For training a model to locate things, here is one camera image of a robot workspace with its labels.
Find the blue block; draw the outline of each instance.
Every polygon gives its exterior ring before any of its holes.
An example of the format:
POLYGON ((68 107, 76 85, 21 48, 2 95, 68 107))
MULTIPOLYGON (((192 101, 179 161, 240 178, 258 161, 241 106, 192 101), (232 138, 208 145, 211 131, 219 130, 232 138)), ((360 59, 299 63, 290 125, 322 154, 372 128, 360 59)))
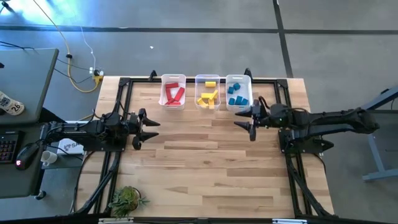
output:
POLYGON ((246 106, 249 103, 247 99, 243 99, 241 105, 246 106))
POLYGON ((236 101, 235 101, 235 105, 240 105, 242 103, 242 99, 243 99, 242 96, 237 96, 236 97, 236 101))
POLYGON ((238 90, 238 89, 240 89, 241 88, 241 85, 239 85, 239 83, 235 83, 234 84, 234 89, 235 90, 238 90))
POLYGON ((229 104, 229 105, 234 105, 234 104, 235 104, 235 99, 231 97, 231 98, 229 99, 228 104, 229 104))
POLYGON ((234 93, 234 88, 230 86, 230 87, 228 88, 228 93, 229 93, 229 94, 233 94, 233 93, 234 93))

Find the potted plant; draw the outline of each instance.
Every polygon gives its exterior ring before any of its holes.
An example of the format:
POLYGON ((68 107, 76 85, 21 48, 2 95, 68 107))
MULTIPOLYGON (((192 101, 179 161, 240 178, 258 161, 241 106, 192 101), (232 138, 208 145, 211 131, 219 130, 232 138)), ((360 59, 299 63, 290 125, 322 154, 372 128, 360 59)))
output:
POLYGON ((140 191, 131 186, 125 186, 115 191, 113 201, 109 207, 117 218, 126 217, 131 211, 138 208, 139 205, 145 205, 149 201, 141 197, 140 191))

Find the clear plastic container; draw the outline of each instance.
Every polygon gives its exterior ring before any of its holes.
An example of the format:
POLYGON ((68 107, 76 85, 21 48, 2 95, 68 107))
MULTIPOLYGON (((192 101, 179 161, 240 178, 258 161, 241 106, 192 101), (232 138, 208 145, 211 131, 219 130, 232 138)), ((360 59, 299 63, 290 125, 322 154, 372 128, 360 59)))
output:
POLYGON ((251 88, 251 79, 248 75, 227 75, 225 78, 225 95, 226 95, 226 109, 229 111, 240 112, 250 109, 253 104, 253 94, 251 88), (238 83, 241 87, 238 90, 234 90, 233 94, 228 93, 228 88, 238 83), (242 96, 248 100, 246 105, 229 105, 229 99, 237 96, 242 96))
POLYGON ((218 110, 221 105, 220 99, 220 76, 219 75, 197 75, 195 77, 195 105, 199 110, 218 110), (206 82, 216 82, 215 87, 206 87, 206 82), (214 99, 214 109, 210 106, 203 106, 198 104, 202 93, 214 93, 217 90, 217 98, 214 99))
POLYGON ((166 84, 168 83, 178 83, 178 88, 171 88, 172 97, 174 97, 180 87, 185 89, 187 78, 182 74, 164 74, 162 75, 162 88, 160 90, 160 100, 159 104, 162 105, 165 110, 183 110, 185 107, 185 91, 181 96, 180 103, 181 105, 166 105, 168 102, 166 95, 166 84))

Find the wood grain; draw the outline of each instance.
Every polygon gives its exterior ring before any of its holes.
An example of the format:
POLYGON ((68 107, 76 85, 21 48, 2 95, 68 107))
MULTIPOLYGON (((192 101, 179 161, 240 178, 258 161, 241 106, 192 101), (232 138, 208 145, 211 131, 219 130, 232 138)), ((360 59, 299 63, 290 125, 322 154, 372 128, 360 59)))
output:
MULTIPOLYGON (((119 77, 105 77, 99 93, 97 114, 113 108, 119 77)), ((288 79, 293 107, 310 109, 302 79, 288 79)), ((253 96, 275 103, 270 85, 253 85, 253 96)), ((221 85, 221 96, 225 86, 221 85)), ((117 187, 138 188, 151 202, 130 214, 135 217, 239 217, 291 218, 294 216, 285 159, 279 153, 277 129, 258 129, 257 141, 233 121, 248 121, 226 110, 221 97, 219 111, 195 108, 195 85, 187 83, 183 111, 165 111, 158 104, 159 83, 135 83, 130 110, 145 108, 148 117, 161 123, 145 127, 159 136, 131 146, 129 136, 119 167, 117 187)), ((78 188, 78 207, 98 185, 104 153, 96 152, 86 163, 78 188)), ((333 207, 321 162, 303 155, 308 187, 329 212, 333 207)), ((103 194, 102 210, 108 197, 103 194)), ((299 196, 303 210, 302 197, 299 196)))

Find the gray floor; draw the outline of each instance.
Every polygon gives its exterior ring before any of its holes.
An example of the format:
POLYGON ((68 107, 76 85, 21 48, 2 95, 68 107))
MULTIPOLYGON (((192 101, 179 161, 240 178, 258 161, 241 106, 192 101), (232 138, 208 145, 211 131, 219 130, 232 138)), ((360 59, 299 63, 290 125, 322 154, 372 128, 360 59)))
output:
MULTIPOLYGON (((140 0, 38 1, 58 25, 93 27, 185 27, 275 29, 271 0, 140 0)), ((2 26, 51 23, 31 1, 11 1, 15 13, 0 13, 2 26)), ((286 29, 397 29, 396 1, 279 0, 286 29)), ((93 60, 80 32, 64 32, 73 63, 91 67, 93 60)), ((286 77, 278 34, 204 34, 86 32, 97 67, 107 75, 241 73, 250 67, 255 77, 286 77)), ((0 31, 14 44, 60 49, 57 32, 0 31)), ((398 35, 286 35, 295 78, 304 78, 313 112, 355 108, 385 88, 398 85, 398 35)), ((66 66, 57 63, 66 72, 66 66)), ((88 72, 73 69, 76 80, 88 72)), ((93 87, 92 82, 80 85, 93 87)), ((83 94, 54 73, 45 106, 63 119, 79 119, 95 107, 98 90, 83 94), (56 107, 62 100, 63 106, 56 107)), ((328 184, 337 215, 345 218, 398 222, 398 178, 364 183, 363 174, 376 171, 366 137, 335 134, 335 147, 325 153, 328 184)), ((383 153, 388 167, 398 152, 383 153)), ((0 220, 67 214, 77 169, 46 171, 43 201, 32 198, 0 200, 0 220)))

